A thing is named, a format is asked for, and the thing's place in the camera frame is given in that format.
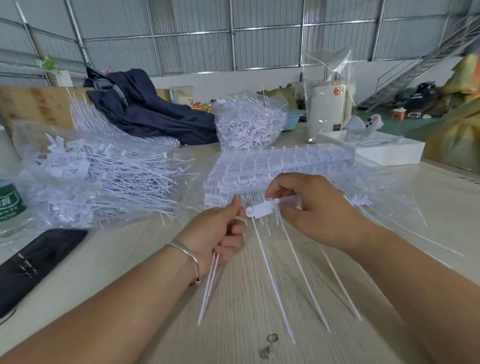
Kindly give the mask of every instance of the bundle of zip ties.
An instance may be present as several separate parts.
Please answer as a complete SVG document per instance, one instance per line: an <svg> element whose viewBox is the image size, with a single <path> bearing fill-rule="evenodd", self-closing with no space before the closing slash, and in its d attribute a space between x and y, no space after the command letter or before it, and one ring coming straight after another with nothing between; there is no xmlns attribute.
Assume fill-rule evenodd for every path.
<svg viewBox="0 0 480 364"><path fill-rule="evenodd" d="M85 99L81 101L74 97L70 97L70 114L75 129L77 130L111 135L136 142L169 146L171 147L170 149L180 146L180 142L171 136L139 138L138 136L129 135L110 123L105 116L95 108L95 106L88 104Z"/></svg>
<svg viewBox="0 0 480 364"><path fill-rule="evenodd" d="M30 143L41 136L35 127L23 131L23 138L28 135ZM178 179L189 174L193 159L159 152L158 146L150 149L136 142L115 142L114 138L72 140L74 133L88 135L65 132L70 140L65 142L58 135L44 133L36 151L32 145L15 145L24 159L23 177L38 182L26 191L31 203L47 204L48 213L63 227L101 226L154 214L160 214L162 220L164 216L173 218ZM45 149L38 146L47 140L48 153L40 153Z"/></svg>
<svg viewBox="0 0 480 364"><path fill-rule="evenodd" d="M287 114L271 105L267 97L243 96L217 100L212 105L222 149L270 146L287 123Z"/></svg>
<svg viewBox="0 0 480 364"><path fill-rule="evenodd" d="M409 218L413 221L423 221L423 218L413 197L408 196L408 194L403 191L402 181L398 181L388 170L369 167L353 160L353 155L341 147L316 144L290 148L284 146L282 148L272 147L270 149L259 150L223 151L204 181L204 208L225 206L235 194L239 194L242 200L250 206L247 209L247 216L252 218L251 221L255 228L258 243L275 291L276 299L280 306L285 326L292 342L295 343L294 334L288 322L278 288L265 254L261 234L259 233L257 222L255 222L254 218L259 218L258 221L265 226L268 234L271 234L268 225L268 215L271 213L274 214L277 225L281 226L285 232L314 306L328 332L331 332L331 329L303 272L288 232L285 229L279 209L276 207L279 201L265 201L264 194L268 185L273 178L282 172L302 172L325 176L337 189L343 191L345 199L347 199L350 204L359 208L366 217L379 224L380 222L374 215L382 216L386 220L416 234L408 229ZM461 253L455 252L427 238L424 239L452 253L461 255ZM358 309L350 298L328 255L325 251L322 251L322 253L339 286L347 297L352 307L352 312L358 320L362 321ZM218 255L216 257L214 256L212 260L198 324L200 324L203 319L205 308L211 295L217 260Z"/></svg>

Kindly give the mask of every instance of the corrugated metal wall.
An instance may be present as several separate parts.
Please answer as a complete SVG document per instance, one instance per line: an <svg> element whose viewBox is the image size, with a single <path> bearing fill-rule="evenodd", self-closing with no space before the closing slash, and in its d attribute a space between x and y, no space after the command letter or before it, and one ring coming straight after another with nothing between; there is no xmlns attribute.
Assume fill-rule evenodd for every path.
<svg viewBox="0 0 480 364"><path fill-rule="evenodd" d="M14 1L0 0L0 61L36 66ZM298 66L302 46L350 46L355 61L420 57L480 12L480 0L17 1L58 68L84 72L80 35L96 68L150 76ZM14 72L0 64L0 81Z"/></svg>

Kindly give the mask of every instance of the hand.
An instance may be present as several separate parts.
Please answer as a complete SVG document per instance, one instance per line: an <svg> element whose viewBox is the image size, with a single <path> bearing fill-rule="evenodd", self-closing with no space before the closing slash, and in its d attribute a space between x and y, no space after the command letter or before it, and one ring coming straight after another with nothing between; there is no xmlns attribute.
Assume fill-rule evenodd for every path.
<svg viewBox="0 0 480 364"><path fill-rule="evenodd" d="M268 186L265 197L296 194L302 210L280 205L283 218L309 238L343 251L355 247L379 227L364 217L325 177L281 173Z"/></svg>
<svg viewBox="0 0 480 364"><path fill-rule="evenodd" d="M243 210L240 196L235 196L227 207L214 207L195 216L175 238L197 258L202 276L210 270L213 251L220 254L222 263L241 248L246 226L234 218Z"/></svg>

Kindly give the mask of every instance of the person's right hand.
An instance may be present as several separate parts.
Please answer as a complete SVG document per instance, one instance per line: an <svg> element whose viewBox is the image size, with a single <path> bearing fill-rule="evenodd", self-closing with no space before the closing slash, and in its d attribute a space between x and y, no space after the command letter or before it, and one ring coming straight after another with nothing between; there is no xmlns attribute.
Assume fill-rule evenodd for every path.
<svg viewBox="0 0 480 364"><path fill-rule="evenodd" d="M348 251L379 228L323 176L281 173L268 186L265 197L292 194L301 197L302 210L280 204L283 218L321 244Z"/></svg>

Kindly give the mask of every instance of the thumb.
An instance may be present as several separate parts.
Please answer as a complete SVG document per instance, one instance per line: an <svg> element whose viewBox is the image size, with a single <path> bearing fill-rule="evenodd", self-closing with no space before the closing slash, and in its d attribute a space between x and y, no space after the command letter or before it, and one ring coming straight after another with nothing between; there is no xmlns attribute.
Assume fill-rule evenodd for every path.
<svg viewBox="0 0 480 364"><path fill-rule="evenodd" d="M280 204L280 213L282 217L294 228L299 229L300 222L302 220L303 211L298 210L288 204Z"/></svg>
<svg viewBox="0 0 480 364"><path fill-rule="evenodd" d="M225 218L225 222L229 222L232 220L240 211L241 208L241 199L240 196L233 196L232 202L230 202L230 205L225 207L222 211L221 214Z"/></svg>

